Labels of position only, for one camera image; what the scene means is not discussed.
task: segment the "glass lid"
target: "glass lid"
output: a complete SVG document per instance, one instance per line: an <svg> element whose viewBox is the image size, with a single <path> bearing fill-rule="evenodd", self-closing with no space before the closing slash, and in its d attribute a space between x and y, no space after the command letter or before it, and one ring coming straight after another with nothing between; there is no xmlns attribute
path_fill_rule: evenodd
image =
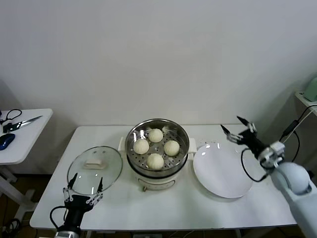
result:
<svg viewBox="0 0 317 238"><path fill-rule="evenodd" d="M93 147L72 162L67 182L77 174L72 190L82 195L93 195L97 193L101 180L101 190L105 191L118 179L121 170L122 157L117 150L108 146Z"/></svg>

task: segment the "computer mouse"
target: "computer mouse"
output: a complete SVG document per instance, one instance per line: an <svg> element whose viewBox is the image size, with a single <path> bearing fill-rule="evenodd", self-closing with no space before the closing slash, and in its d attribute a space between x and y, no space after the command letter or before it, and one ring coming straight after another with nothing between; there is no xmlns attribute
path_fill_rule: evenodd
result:
<svg viewBox="0 0 317 238"><path fill-rule="evenodd" d="M4 150L15 139L15 134L5 134L0 136L0 150Z"/></svg>

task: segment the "white plate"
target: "white plate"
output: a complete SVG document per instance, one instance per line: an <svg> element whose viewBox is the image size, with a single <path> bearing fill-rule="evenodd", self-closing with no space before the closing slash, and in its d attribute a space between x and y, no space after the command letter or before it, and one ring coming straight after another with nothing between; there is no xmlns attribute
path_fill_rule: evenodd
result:
<svg viewBox="0 0 317 238"><path fill-rule="evenodd" d="M238 151L234 145L207 144L195 154L195 174L206 189L218 196L242 197L250 190L253 182L243 171L240 156L241 150Z"/></svg>

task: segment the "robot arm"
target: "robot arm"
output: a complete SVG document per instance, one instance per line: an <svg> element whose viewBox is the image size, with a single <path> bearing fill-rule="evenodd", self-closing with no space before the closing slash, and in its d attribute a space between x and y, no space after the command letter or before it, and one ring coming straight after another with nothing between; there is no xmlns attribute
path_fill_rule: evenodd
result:
<svg viewBox="0 0 317 238"><path fill-rule="evenodd" d="M58 227L53 221L52 213L50 213L50 219L57 229L55 238L79 238L80 237L80 224L83 220L84 214L92 210L92 208L103 198L103 178L101 178L97 194L93 197L74 194L72 187L77 178L77 173L69 181L67 188L63 188L64 193L64 207L67 209L67 216L62 226Z"/></svg>
<svg viewBox="0 0 317 238"><path fill-rule="evenodd" d="M248 127L238 135L221 125L227 139L239 145L246 145L267 170L275 187L281 191L302 232L307 238L317 237L317 188L310 180L307 171L295 163L284 162L285 146L277 141L265 145L257 139L253 123L238 117Z"/></svg>

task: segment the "white table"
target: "white table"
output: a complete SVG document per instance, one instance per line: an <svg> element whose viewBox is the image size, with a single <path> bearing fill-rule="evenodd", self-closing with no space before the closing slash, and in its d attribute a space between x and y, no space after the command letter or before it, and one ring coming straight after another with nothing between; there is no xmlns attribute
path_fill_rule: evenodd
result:
<svg viewBox="0 0 317 238"><path fill-rule="evenodd" d="M77 128L32 216L31 226L39 229L54 228L49 213L52 208L64 203L62 189L66 186L68 167L76 156L94 146L117 148L120 138L126 136L131 128ZM229 125L228 128L235 133L244 129L242 125ZM219 125L189 125L184 126L184 129L196 140L197 146L205 142L226 141ZM192 159L193 156L173 187L142 192L126 158L123 158L123 170L119 179L104 192L104 198L96 207L85 214L81 228L94 231L207 230L296 224L287 202L270 178L254 183L242 198L220 198L204 189L197 181ZM58 225L63 223L63 214L63 209L53 214Z"/></svg>
<svg viewBox="0 0 317 238"><path fill-rule="evenodd" d="M4 119L7 113L8 111L2 111L0 119ZM37 203L30 200L34 194L34 190L30 189L23 195L14 188L10 182L15 182L17 178L4 165L16 165L25 160L52 114L51 109L22 110L22 115L14 119L12 123L18 123L37 116L42 117L25 127L13 131L15 139L6 149L0 151L0 173L7 178L4 179L0 176L0 192L6 194L20 205L15 215L15 218L19 220L23 219L25 212L34 211Z"/></svg>

